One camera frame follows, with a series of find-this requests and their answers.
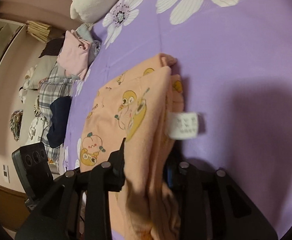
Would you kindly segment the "purple floral bed sheet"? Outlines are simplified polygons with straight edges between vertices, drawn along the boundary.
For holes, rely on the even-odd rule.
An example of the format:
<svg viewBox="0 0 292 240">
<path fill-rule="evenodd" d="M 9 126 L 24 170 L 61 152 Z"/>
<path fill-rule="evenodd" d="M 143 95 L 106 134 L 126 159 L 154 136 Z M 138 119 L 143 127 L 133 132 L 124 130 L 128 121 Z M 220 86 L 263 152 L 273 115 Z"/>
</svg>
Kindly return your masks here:
<svg viewBox="0 0 292 240">
<path fill-rule="evenodd" d="M 142 0 L 138 16 L 73 87 L 64 168 L 76 168 L 98 89 L 149 57 L 177 59 L 201 135 L 182 143 L 202 170 L 225 168 L 278 237 L 292 227 L 292 0 Z"/>
</svg>

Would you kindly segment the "plaid grey shirt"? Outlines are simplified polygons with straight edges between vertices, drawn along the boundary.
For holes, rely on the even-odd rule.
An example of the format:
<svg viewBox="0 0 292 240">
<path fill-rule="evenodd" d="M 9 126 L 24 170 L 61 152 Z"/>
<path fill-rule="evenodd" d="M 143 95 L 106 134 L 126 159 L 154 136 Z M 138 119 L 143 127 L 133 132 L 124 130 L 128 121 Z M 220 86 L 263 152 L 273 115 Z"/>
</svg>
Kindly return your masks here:
<svg viewBox="0 0 292 240">
<path fill-rule="evenodd" d="M 44 79 L 38 90 L 38 109 L 41 113 L 41 116 L 45 118 L 41 142 L 43 142 L 45 146 L 48 158 L 54 163 L 58 163 L 60 156 L 60 146 L 57 148 L 51 148 L 47 138 L 49 128 L 51 126 L 51 118 L 53 116 L 50 105 L 60 97 L 69 96 L 71 94 L 72 85 L 73 80 L 71 78 L 59 76 L 58 64 L 56 63 L 49 76 Z"/>
</svg>

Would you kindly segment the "pink folded garment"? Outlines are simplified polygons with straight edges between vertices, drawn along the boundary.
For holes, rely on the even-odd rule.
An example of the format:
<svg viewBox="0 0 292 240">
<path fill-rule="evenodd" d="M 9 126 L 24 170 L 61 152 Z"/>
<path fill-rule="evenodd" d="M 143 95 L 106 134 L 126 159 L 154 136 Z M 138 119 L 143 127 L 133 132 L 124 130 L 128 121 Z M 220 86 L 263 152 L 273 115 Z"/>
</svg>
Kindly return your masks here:
<svg viewBox="0 0 292 240">
<path fill-rule="evenodd" d="M 75 31 L 66 31 L 57 63 L 67 75 L 77 76 L 81 80 L 85 78 L 91 44 L 91 42 L 79 38 Z"/>
</svg>

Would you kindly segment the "dark brown cloth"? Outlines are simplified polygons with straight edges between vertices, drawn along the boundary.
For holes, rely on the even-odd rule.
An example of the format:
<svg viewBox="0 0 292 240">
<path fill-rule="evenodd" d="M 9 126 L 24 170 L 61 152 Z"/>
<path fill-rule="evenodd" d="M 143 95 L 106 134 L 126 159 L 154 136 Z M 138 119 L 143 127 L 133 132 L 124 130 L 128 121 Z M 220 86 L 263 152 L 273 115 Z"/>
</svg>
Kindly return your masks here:
<svg viewBox="0 0 292 240">
<path fill-rule="evenodd" d="M 42 50 L 39 58 L 43 56 L 57 56 L 64 44 L 64 38 L 54 38 L 46 43 L 45 48 Z"/>
</svg>

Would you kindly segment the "white patterned garment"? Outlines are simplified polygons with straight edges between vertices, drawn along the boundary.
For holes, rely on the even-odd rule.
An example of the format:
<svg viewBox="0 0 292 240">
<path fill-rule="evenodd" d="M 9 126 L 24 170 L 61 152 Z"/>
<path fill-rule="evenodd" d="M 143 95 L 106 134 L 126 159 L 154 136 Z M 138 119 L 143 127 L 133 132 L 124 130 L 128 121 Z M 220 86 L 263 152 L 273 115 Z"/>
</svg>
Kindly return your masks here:
<svg viewBox="0 0 292 240">
<path fill-rule="evenodd" d="M 26 144 L 29 145 L 40 142 L 47 124 L 44 116 L 35 117 L 30 124 Z"/>
</svg>

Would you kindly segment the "orange duck print garment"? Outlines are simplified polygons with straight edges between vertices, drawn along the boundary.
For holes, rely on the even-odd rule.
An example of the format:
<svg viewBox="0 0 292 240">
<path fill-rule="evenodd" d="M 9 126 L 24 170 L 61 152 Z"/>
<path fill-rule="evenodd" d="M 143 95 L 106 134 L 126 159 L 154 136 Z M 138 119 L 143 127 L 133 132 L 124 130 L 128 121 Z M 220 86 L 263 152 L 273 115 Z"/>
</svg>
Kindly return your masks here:
<svg viewBox="0 0 292 240">
<path fill-rule="evenodd" d="M 110 222 L 125 239 L 177 239 L 181 220 L 164 164 L 175 138 L 168 127 L 184 109 L 176 59 L 157 54 L 101 87 L 77 144 L 89 171 L 124 148 L 125 183 L 109 194 Z"/>
</svg>

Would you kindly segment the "beige sofa cushion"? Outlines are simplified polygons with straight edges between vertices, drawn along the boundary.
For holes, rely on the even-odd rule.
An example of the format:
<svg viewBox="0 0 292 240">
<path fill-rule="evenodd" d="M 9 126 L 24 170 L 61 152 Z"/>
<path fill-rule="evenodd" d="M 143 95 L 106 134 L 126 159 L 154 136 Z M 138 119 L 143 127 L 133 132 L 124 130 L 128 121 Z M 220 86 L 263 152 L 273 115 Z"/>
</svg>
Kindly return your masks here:
<svg viewBox="0 0 292 240">
<path fill-rule="evenodd" d="M 43 56 L 39 59 L 38 64 L 34 70 L 34 74 L 30 78 L 28 88 L 38 89 L 39 82 L 49 77 L 51 70 L 54 68 L 57 61 L 57 56 Z"/>
</svg>

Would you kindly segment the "pink window curtain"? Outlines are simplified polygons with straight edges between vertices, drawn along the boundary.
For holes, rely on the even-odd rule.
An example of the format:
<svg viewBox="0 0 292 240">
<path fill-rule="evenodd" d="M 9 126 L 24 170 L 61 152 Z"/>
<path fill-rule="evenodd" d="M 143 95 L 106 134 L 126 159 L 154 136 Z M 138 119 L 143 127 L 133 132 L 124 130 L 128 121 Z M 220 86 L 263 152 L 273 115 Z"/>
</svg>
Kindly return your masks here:
<svg viewBox="0 0 292 240">
<path fill-rule="evenodd" d="M 0 18 L 24 23 L 37 21 L 58 29 L 76 29 L 81 22 L 70 18 L 71 0 L 0 0 Z"/>
</svg>

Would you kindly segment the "dark navy garment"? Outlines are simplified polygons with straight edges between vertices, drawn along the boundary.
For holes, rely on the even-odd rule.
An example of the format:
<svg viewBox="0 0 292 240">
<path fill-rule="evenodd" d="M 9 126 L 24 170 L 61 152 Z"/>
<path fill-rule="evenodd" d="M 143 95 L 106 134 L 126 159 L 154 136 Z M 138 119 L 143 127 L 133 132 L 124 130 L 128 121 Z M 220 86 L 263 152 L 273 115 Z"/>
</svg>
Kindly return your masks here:
<svg viewBox="0 0 292 240">
<path fill-rule="evenodd" d="M 51 105 L 51 126 L 47 134 L 49 146 L 57 148 L 64 143 L 68 117 L 71 107 L 71 96 L 57 98 Z"/>
</svg>

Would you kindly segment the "straw yellow hanging tassel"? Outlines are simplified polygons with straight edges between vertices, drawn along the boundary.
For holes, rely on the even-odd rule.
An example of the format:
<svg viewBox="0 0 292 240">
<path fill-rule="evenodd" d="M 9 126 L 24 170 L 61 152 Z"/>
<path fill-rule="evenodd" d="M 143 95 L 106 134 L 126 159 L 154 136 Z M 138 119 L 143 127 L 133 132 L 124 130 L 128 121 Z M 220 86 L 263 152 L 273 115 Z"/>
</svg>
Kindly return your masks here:
<svg viewBox="0 0 292 240">
<path fill-rule="evenodd" d="M 48 41 L 49 34 L 51 32 L 52 26 L 42 22 L 27 21 L 26 31 L 27 33 L 35 38 L 36 40 L 46 43 Z"/>
</svg>

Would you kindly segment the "white wall socket strip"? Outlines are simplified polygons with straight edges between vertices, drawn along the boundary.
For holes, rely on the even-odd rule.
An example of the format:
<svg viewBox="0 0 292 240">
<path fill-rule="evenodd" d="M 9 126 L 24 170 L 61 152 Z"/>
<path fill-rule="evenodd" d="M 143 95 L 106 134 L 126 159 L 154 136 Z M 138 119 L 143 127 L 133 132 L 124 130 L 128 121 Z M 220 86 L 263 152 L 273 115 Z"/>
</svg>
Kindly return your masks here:
<svg viewBox="0 0 292 240">
<path fill-rule="evenodd" d="M 10 183 L 9 167 L 7 165 L 3 165 L 3 177 L 6 183 Z"/>
</svg>

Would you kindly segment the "small plush toys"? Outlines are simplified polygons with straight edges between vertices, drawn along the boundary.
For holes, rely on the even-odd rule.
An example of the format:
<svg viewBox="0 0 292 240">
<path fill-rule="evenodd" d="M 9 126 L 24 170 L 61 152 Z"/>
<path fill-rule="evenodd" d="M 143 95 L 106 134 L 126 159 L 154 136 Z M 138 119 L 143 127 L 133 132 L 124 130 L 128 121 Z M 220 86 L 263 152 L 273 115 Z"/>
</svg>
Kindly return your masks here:
<svg viewBox="0 0 292 240">
<path fill-rule="evenodd" d="M 34 85 L 31 81 L 31 79 L 34 75 L 34 72 L 36 70 L 36 67 L 37 67 L 37 65 L 28 69 L 28 71 L 26 72 L 25 77 L 24 77 L 23 85 L 19 89 L 18 96 L 19 96 L 22 104 L 25 104 L 26 95 L 28 93 L 28 90 L 30 90 L 30 89 L 37 90 L 38 89 L 38 85 Z"/>
</svg>

